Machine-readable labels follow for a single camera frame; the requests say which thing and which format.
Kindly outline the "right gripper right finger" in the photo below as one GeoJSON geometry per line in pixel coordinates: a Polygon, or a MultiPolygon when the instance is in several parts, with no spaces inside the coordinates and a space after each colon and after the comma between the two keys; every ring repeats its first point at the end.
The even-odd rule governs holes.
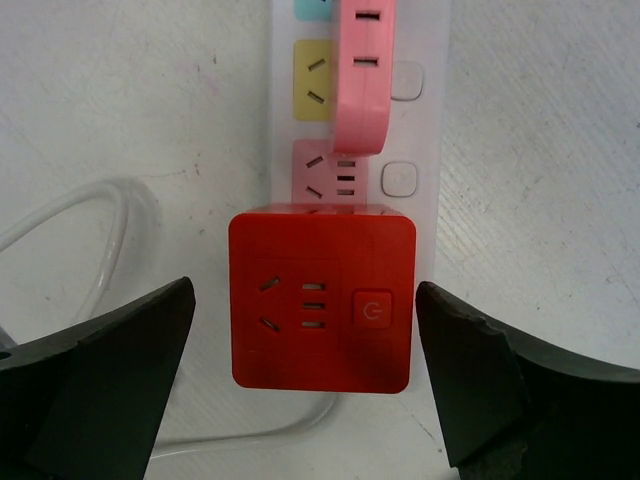
{"type": "Polygon", "coordinates": [[[432,282],[418,286],[416,313],[461,478],[638,478],[638,370],[534,337],[432,282]]]}

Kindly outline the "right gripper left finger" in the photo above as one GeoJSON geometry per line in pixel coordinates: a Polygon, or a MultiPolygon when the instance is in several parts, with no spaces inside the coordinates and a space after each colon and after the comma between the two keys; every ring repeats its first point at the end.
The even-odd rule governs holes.
{"type": "Polygon", "coordinates": [[[4,479],[144,477],[196,306],[183,277],[1,349],[4,479]]]}

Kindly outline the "red cube socket adapter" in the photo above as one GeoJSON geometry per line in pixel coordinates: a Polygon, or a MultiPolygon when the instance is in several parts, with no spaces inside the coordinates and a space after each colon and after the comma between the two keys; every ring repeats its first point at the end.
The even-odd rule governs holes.
{"type": "Polygon", "coordinates": [[[271,205],[228,229],[245,388],[396,394],[410,378],[416,227],[384,206],[271,205]]]}

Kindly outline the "white multicolour power strip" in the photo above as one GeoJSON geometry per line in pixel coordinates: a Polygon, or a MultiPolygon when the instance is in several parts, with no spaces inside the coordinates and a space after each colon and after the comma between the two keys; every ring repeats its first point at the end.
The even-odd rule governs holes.
{"type": "Polygon", "coordinates": [[[311,204],[322,211],[343,202],[328,195],[328,172],[364,167],[356,201],[383,204],[417,229],[416,275],[431,278],[435,262],[441,124],[451,5],[400,1],[391,55],[391,109],[382,150],[355,156],[344,143],[338,102],[357,93],[346,56],[356,47],[355,24],[369,19],[369,1],[270,3],[267,161],[275,203],[311,204]]]}

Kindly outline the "pink plug adapter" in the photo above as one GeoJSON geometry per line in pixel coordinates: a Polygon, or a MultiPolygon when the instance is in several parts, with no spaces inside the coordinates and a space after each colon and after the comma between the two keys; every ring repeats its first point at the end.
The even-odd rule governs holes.
{"type": "Polygon", "coordinates": [[[379,154],[390,123],[396,2],[332,6],[331,151],[379,154]]]}

